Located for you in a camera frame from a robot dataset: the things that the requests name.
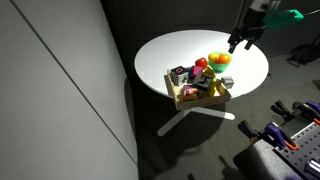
wooden box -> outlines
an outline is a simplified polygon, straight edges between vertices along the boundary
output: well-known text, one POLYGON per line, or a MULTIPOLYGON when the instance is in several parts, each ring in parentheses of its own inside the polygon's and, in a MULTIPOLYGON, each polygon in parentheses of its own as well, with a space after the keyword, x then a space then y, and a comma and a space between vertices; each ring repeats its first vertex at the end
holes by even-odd
MULTIPOLYGON (((210 106, 214 104, 220 104, 224 102, 228 102, 230 100, 230 93, 226 89, 226 87, 221 83, 220 80, 218 80, 217 85, 217 91, 214 95, 214 97, 203 97, 198 100, 192 100, 192 101, 183 101, 182 100, 182 88, 184 85, 191 85, 192 80, 180 85, 175 86, 171 80, 170 77, 170 70, 167 71, 167 76, 165 76, 167 81, 167 88, 170 95, 173 96, 175 106, 177 110, 186 110, 191 109, 193 107, 203 107, 203 106, 210 106)), ((205 96, 207 94, 206 91, 199 91, 201 96, 205 96)))

dark floor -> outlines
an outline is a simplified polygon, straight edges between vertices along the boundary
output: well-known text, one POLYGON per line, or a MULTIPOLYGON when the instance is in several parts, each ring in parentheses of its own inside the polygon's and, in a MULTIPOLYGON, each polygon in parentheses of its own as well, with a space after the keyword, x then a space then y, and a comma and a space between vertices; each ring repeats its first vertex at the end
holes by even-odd
POLYGON ((248 139, 237 124, 246 119, 255 129, 281 120, 270 106, 278 100, 291 108, 295 101, 319 101, 320 61, 296 68, 288 56, 269 59, 270 74, 255 91, 209 108, 231 112, 234 121, 190 113, 163 137, 157 130, 177 111, 173 100, 137 83, 135 93, 136 130, 140 179, 212 180, 244 179, 233 157, 244 150, 248 139))

table top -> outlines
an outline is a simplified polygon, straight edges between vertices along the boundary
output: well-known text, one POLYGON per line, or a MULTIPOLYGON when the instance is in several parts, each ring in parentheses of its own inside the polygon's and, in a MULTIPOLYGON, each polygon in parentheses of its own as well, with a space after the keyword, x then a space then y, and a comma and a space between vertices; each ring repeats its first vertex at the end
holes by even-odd
MULTIPOLYGON (((168 94, 164 76, 168 69, 190 67, 201 57, 208 59, 212 52, 228 52, 230 34, 209 30, 186 30, 159 36, 146 43, 135 57, 135 69, 141 81, 164 96, 168 94)), ((268 60, 255 45, 244 49, 240 43, 232 54, 228 68, 216 74, 234 80, 231 97, 249 93, 260 86, 269 71, 268 60)))

